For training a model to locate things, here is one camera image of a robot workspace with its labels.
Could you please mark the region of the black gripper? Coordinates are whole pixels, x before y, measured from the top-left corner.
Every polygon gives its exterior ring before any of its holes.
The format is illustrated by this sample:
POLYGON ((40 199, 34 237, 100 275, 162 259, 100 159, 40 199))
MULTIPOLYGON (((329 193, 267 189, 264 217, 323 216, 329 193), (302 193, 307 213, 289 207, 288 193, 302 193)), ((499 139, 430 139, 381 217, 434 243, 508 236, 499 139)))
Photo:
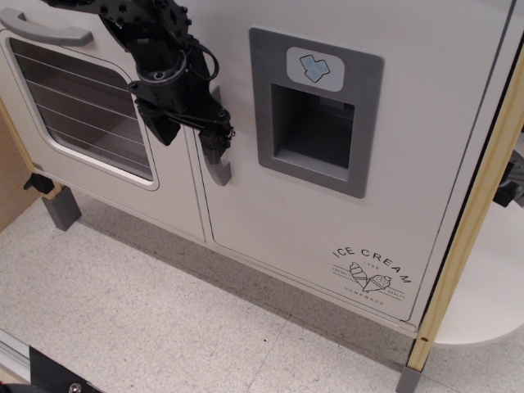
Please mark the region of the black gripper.
POLYGON ((174 68, 138 72, 138 80, 128 84, 128 90, 144 124, 163 145, 169 146, 183 125, 194 128, 205 157, 217 165, 231 146, 233 131, 201 131, 203 90, 213 78, 202 55, 183 55, 174 68))

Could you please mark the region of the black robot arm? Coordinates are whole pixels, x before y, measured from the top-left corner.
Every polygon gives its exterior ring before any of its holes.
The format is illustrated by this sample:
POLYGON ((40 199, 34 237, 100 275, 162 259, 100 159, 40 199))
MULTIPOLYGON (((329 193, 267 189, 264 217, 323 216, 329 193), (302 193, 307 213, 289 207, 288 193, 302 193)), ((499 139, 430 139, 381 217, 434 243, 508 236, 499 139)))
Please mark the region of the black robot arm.
POLYGON ((187 8, 174 1, 50 1, 48 6, 99 15, 112 37, 129 52, 138 80, 128 90, 138 113, 168 146, 181 126, 197 129, 208 161, 217 165, 234 135, 230 114, 210 93, 219 66, 188 28, 187 8))

